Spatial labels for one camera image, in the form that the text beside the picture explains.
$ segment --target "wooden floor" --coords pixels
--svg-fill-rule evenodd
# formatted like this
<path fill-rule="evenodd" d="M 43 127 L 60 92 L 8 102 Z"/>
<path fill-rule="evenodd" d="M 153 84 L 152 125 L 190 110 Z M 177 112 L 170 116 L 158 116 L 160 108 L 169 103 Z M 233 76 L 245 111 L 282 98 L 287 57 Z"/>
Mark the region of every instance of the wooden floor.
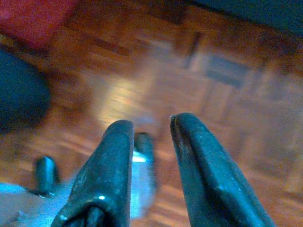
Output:
<path fill-rule="evenodd" d="M 33 188 L 52 156 L 67 179 L 105 128 L 134 122 L 156 143 L 159 192 L 134 227 L 188 227 L 169 116 L 196 114 L 281 227 L 303 226 L 303 41 L 180 0 L 79 2 L 46 51 L 1 37 L 47 74 L 43 122 L 1 137 L 0 181 Z"/>

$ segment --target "parquet floor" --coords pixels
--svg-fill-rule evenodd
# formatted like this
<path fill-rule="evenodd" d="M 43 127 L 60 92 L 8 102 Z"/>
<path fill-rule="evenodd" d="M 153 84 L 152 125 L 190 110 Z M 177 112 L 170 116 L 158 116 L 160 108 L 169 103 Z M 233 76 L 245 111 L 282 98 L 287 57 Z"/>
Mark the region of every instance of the parquet floor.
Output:
<path fill-rule="evenodd" d="M 32 163 L 76 172 L 118 119 L 156 143 L 159 192 L 134 227 L 188 227 L 169 116 L 196 114 L 281 227 L 303 226 L 303 40 L 180 0 L 82 0 L 43 52 L 1 43 L 47 74 L 39 126 L 1 136 L 0 181 L 33 188 Z"/>

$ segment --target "red cushion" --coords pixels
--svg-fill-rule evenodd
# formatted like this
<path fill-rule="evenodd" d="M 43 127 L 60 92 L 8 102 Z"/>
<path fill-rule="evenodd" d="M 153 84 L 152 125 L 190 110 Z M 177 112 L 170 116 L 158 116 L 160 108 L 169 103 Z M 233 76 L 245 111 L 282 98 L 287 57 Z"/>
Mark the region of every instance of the red cushion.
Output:
<path fill-rule="evenodd" d="M 78 0 L 1 0 L 0 33 L 41 49 Z"/>

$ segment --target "wood parquet tile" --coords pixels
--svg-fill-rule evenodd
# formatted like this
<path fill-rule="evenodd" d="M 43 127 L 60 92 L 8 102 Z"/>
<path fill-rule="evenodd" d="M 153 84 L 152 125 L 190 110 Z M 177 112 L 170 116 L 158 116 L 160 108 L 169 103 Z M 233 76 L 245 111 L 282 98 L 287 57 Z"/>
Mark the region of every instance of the wood parquet tile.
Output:
<path fill-rule="evenodd" d="M 134 227 L 188 227 L 169 116 L 196 114 L 278 226 L 303 226 L 303 41 L 181 0 L 80 1 L 44 52 L 2 47 L 47 74 L 52 106 L 1 136 L 0 181 L 34 188 L 42 155 L 68 179 L 113 121 L 155 138 L 159 191 Z"/>

